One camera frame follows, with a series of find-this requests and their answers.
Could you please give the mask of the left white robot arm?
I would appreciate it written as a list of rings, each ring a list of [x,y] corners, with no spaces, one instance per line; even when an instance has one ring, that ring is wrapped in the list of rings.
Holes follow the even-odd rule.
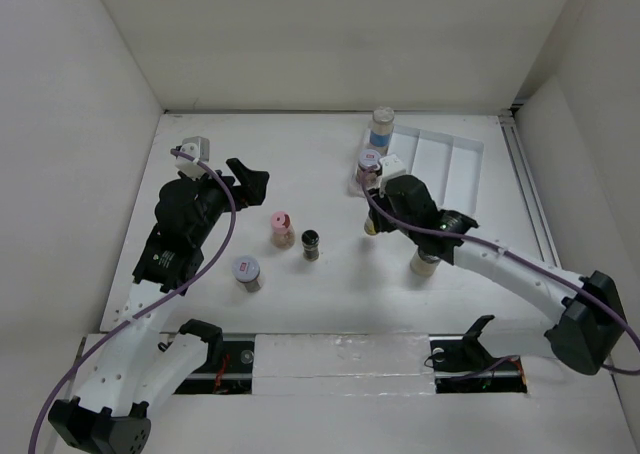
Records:
[[[48,421],[84,453],[139,453],[149,440],[151,413],[193,372],[225,361],[223,333],[190,319],[168,344],[161,331],[188,288],[212,267],[202,246],[224,213],[261,205],[269,174],[239,159],[228,176],[188,154],[176,156],[178,176],[159,192],[151,230],[133,270],[117,325],[90,348],[91,375],[68,400],[53,402]]]

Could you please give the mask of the tall jar silver lid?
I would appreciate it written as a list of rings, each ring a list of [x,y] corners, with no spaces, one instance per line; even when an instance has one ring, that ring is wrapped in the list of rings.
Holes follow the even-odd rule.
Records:
[[[386,155],[394,130],[395,112],[391,107],[380,106],[372,113],[369,145],[381,155]]]

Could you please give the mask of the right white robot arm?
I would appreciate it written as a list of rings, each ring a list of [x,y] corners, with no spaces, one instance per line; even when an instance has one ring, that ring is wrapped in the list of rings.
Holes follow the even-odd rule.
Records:
[[[414,273],[430,277],[446,263],[492,281],[545,317],[535,328],[514,321],[498,329],[495,315],[482,315],[466,332],[434,345],[436,368],[471,378],[522,355],[552,356],[584,375],[607,368],[607,358],[629,328],[610,276],[565,271],[483,238],[473,218],[439,208],[426,185],[410,174],[385,179],[364,195],[366,232],[399,232],[410,239]]]

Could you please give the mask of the yellow bottle cork cap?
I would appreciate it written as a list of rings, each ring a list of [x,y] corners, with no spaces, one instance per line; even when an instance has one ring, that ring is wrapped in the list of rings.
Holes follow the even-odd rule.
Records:
[[[369,236],[376,236],[381,232],[381,224],[377,215],[369,213],[364,223],[364,231]]]

